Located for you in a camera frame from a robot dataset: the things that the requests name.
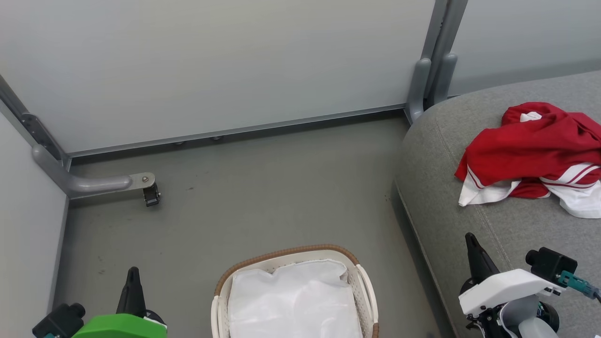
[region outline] white wall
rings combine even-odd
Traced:
[[[0,73],[68,153],[405,103],[434,0],[7,0]]]
[[[31,337],[53,301],[66,196],[2,114],[0,158],[0,331]]]
[[[449,95],[601,69],[599,13],[599,0],[469,0]]]

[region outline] gray fabric upholstery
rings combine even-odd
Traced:
[[[552,197],[508,198],[460,207],[462,183],[453,174],[465,147],[484,128],[496,128],[509,106],[529,101],[582,111],[601,122],[601,72],[523,82],[455,97],[428,109],[401,146],[399,193],[416,231],[451,322],[459,337],[468,331],[457,296],[469,277],[466,232],[473,232],[499,269],[529,270],[530,249],[548,247],[578,261],[577,275],[601,286],[601,220],[569,215]],[[601,305],[568,290],[543,301],[561,316],[560,337],[601,334]]]

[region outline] laundry basket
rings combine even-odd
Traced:
[[[353,289],[355,306],[363,337],[377,338],[379,326],[377,322],[376,296],[367,272],[349,250],[329,244],[280,250],[245,260],[228,269],[221,276],[221,279],[219,279],[219,283],[217,283],[215,297],[211,305],[213,338],[230,338],[228,300],[235,272],[261,269],[273,273],[274,270],[284,265],[320,259],[337,260],[346,265],[349,272],[348,283]]]

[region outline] brown basket rim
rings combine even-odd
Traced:
[[[279,251],[274,251],[272,253],[264,254],[261,256],[257,256],[255,258],[247,259],[243,262],[235,264],[231,268],[227,269],[227,271],[221,276],[219,281],[217,282],[217,287],[215,288],[215,296],[219,296],[221,294],[221,289],[223,288],[225,281],[236,271],[244,268],[245,266],[253,265],[258,262],[262,262],[264,260],[273,259],[277,257],[287,256],[289,254],[296,253],[304,253],[310,251],[320,251],[320,250],[332,250],[337,251],[343,255],[345,255],[350,261],[357,265],[359,264],[359,260],[353,255],[349,250],[334,244],[319,244],[319,245],[307,245],[304,247],[296,247],[291,249],[284,249]]]

